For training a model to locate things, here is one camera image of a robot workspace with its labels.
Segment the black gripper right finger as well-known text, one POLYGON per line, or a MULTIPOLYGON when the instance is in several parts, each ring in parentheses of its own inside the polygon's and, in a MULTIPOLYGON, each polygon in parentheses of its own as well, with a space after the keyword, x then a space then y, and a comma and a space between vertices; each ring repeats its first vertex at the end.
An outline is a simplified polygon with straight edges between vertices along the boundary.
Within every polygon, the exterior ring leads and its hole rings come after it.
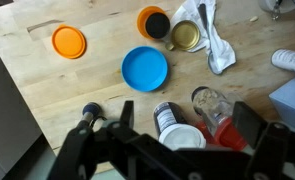
POLYGON ((267 127, 267 122, 243 101, 234 105, 232 124, 253 149, 267 127))

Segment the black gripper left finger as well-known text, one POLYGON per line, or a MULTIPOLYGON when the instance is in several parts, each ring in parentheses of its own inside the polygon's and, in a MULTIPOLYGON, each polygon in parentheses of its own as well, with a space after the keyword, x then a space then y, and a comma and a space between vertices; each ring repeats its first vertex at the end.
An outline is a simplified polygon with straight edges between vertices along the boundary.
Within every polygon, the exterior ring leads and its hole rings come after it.
POLYGON ((120 121, 129 128, 134 126, 134 102, 126 101, 120 116, 120 121))

